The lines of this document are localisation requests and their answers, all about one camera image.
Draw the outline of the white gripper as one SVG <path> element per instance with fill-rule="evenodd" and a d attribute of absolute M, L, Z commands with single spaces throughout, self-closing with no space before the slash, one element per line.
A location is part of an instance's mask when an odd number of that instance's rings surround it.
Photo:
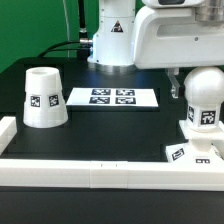
<path fill-rule="evenodd" d="M 224 24 L 196 21 L 193 8 L 144 6 L 134 22 L 132 58 L 139 69 L 168 68 L 178 98 L 178 68 L 224 65 Z"/>

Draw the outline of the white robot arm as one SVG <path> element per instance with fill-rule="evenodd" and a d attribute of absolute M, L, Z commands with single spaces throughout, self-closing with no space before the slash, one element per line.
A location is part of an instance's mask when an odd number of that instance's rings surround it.
<path fill-rule="evenodd" d="M 99 0 L 89 66 L 105 72 L 164 68 L 172 95 L 183 67 L 224 65 L 224 0 Z"/>

